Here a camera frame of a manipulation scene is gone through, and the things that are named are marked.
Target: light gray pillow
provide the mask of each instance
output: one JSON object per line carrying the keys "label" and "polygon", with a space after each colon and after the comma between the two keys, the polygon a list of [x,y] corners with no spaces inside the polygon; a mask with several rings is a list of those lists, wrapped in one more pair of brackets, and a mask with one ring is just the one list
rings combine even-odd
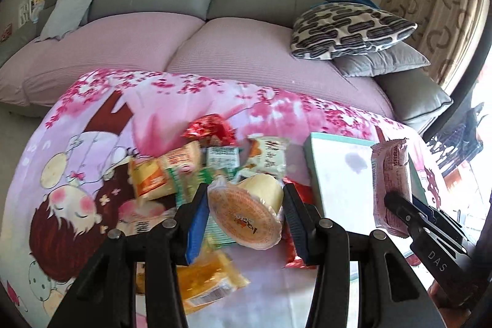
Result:
{"label": "light gray pillow", "polygon": [[430,66],[429,60],[405,42],[367,55],[345,55],[333,59],[344,77],[375,77]]}
{"label": "light gray pillow", "polygon": [[55,9],[41,31],[38,41],[48,38],[62,39],[67,32],[75,31],[92,0],[57,0]]}

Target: barcode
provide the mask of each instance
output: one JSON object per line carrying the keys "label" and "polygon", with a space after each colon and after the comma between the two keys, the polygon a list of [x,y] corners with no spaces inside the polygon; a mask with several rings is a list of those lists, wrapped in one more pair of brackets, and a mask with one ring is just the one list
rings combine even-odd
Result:
{"label": "barcode", "polygon": [[228,282],[224,282],[224,280],[222,280],[218,284],[218,287],[212,289],[211,292],[190,298],[188,299],[188,302],[190,302],[194,307],[197,307],[203,304],[215,302],[216,300],[226,297],[232,292],[234,292],[234,288],[231,287]]}
{"label": "barcode", "polygon": [[372,166],[372,189],[376,190],[377,162],[373,160],[371,166]]}
{"label": "barcode", "polygon": [[149,231],[149,222],[148,221],[137,221],[135,223],[135,233],[141,234],[142,232]]}
{"label": "barcode", "polygon": [[230,158],[230,157],[208,157],[207,159],[207,166],[209,167],[215,167],[215,168],[230,168],[234,169],[239,167],[238,164],[239,158]]}
{"label": "barcode", "polygon": [[208,155],[237,155],[239,150],[234,146],[212,146],[208,148]]}

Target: blue gripper pad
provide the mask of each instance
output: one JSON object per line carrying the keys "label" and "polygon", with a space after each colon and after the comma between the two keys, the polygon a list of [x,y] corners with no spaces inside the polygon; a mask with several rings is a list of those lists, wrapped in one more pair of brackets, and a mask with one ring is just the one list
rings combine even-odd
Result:
{"label": "blue gripper pad", "polygon": [[209,213],[210,209],[208,209],[207,190],[205,188],[205,194],[202,195],[188,231],[188,247],[186,248],[186,261],[188,264],[193,263],[200,253]]}

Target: floor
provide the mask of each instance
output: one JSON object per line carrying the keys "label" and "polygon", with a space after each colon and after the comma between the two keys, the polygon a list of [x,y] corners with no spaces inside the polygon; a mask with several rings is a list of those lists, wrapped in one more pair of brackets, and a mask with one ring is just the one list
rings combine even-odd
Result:
{"label": "floor", "polygon": [[0,224],[15,168],[24,147],[40,123],[40,118],[9,113],[0,107]]}

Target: sofa armrest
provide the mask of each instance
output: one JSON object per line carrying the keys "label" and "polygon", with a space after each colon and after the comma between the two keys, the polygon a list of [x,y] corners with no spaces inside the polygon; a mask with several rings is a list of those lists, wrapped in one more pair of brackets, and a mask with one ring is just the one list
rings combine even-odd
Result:
{"label": "sofa armrest", "polygon": [[28,21],[12,34],[5,42],[0,44],[0,68],[17,53],[22,47],[36,38],[36,25]]}
{"label": "sofa armrest", "polygon": [[441,115],[453,100],[422,69],[374,77],[393,105],[396,118],[418,132]]}

